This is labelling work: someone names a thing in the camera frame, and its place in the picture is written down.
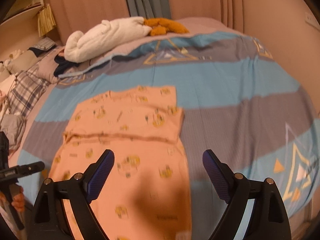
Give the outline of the pink cartoon print garment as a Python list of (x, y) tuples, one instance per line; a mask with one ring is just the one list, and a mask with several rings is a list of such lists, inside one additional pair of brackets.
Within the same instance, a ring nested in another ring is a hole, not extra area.
[(91, 208), (109, 239), (191, 239), (183, 109), (174, 86), (107, 91), (79, 103), (49, 176), (67, 180), (109, 149), (114, 166)]

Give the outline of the grey crumpled cloth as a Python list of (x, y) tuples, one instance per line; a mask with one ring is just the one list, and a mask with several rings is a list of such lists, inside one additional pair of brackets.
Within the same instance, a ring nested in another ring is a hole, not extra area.
[(1, 120), (1, 131), (9, 141), (9, 153), (14, 153), (20, 146), (25, 132), (26, 121), (21, 115), (4, 114)]

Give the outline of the plaid grey pillow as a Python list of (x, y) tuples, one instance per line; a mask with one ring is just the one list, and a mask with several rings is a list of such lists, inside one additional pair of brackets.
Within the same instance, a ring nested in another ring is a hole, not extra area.
[(38, 77), (39, 65), (21, 71), (16, 77), (16, 85), (9, 92), (8, 105), (11, 114), (27, 118), (40, 97), (49, 86), (49, 82)]

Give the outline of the beige pillow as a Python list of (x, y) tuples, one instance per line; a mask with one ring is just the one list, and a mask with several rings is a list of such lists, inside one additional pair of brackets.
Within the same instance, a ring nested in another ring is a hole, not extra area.
[(6, 69), (11, 74), (20, 73), (21, 71), (27, 71), (32, 66), (34, 66), (40, 60), (39, 57), (36, 57), (33, 51), (27, 50), (16, 59), (12, 60)]

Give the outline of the dark navy garment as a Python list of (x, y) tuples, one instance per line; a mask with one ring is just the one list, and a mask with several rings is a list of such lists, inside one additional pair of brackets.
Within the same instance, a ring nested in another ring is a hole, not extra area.
[(80, 65), (76, 62), (67, 61), (63, 56), (59, 55), (54, 57), (54, 61), (57, 63), (57, 67), (53, 73), (55, 77), (59, 77), (59, 75), (62, 75), (69, 68), (78, 67)]

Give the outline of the white fluffy blanket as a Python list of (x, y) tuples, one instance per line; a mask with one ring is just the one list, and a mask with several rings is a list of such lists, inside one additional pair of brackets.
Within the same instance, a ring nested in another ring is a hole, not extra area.
[(117, 46), (146, 37), (152, 30), (143, 17), (102, 20), (86, 33), (73, 32), (67, 39), (64, 55), (67, 61), (82, 63)]

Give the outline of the blue grey patterned duvet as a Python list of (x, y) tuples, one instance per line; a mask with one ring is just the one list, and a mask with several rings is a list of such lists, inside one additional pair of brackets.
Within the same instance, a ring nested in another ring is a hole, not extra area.
[(118, 46), (40, 97), (17, 159), (46, 166), (20, 180), (29, 202), (49, 176), (77, 105), (138, 86), (176, 88), (184, 113), (180, 140), (189, 171), (191, 239), (207, 239), (226, 208), (202, 164), (207, 149), (248, 179), (272, 178), (289, 216), (312, 200), (319, 187), (319, 118), (308, 93), (256, 38), (210, 18), (182, 23), (188, 34)]

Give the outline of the stack of yellow books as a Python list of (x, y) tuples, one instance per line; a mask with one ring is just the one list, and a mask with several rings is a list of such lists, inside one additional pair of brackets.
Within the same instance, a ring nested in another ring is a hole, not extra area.
[(46, 4), (37, 15), (39, 37), (43, 37), (56, 28), (56, 21), (49, 4)]

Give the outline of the orange plush toy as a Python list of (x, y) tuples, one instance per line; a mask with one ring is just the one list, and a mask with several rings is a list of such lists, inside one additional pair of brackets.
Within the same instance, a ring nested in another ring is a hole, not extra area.
[(145, 19), (144, 25), (151, 28), (151, 31), (149, 32), (150, 36), (166, 35), (167, 33), (189, 33), (189, 30), (184, 25), (167, 18)]

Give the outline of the white wall power strip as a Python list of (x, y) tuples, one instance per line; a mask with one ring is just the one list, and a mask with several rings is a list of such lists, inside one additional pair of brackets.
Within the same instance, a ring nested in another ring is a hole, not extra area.
[(313, 16), (312, 14), (310, 14), (308, 12), (305, 13), (305, 22), (308, 23), (309, 25), (313, 26), (317, 30), (320, 30), (320, 25), (319, 25), (318, 21), (316, 20), (315, 16)]

